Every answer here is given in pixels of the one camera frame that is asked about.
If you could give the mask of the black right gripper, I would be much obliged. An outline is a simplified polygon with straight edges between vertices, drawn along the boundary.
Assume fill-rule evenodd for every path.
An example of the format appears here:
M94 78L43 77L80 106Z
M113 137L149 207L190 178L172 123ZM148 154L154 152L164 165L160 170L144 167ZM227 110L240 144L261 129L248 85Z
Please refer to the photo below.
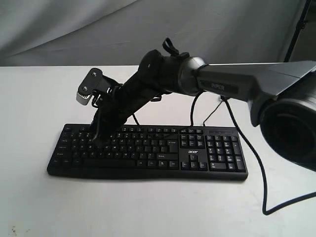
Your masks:
M164 94L170 92L157 87L151 78L139 74L134 74L122 86L116 85L111 95L103 94L89 127L94 145L103 146L130 116Z

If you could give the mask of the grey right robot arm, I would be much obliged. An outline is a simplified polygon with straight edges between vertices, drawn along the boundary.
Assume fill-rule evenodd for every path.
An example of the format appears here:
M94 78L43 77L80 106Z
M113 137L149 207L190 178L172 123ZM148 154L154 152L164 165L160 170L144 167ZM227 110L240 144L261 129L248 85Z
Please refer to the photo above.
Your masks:
M250 121L259 126L268 145L284 159L316 168L316 63L206 64L179 53L170 39L169 53L148 52L136 73L123 85L103 78L100 102L91 127L97 143L105 141L136 111L155 97L212 92L224 101L246 102Z

